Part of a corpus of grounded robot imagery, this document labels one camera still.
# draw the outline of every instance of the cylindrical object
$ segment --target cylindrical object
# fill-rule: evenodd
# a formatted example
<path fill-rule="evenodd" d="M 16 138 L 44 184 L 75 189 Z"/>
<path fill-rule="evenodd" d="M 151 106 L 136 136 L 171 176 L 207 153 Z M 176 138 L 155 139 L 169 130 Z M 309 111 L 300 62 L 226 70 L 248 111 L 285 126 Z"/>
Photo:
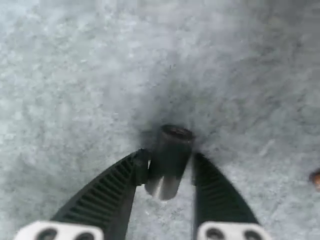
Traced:
<path fill-rule="evenodd" d="M 176 196 L 180 181 L 192 154 L 194 135 L 191 131 L 164 125 L 152 152 L 146 191 L 160 200 Z"/>

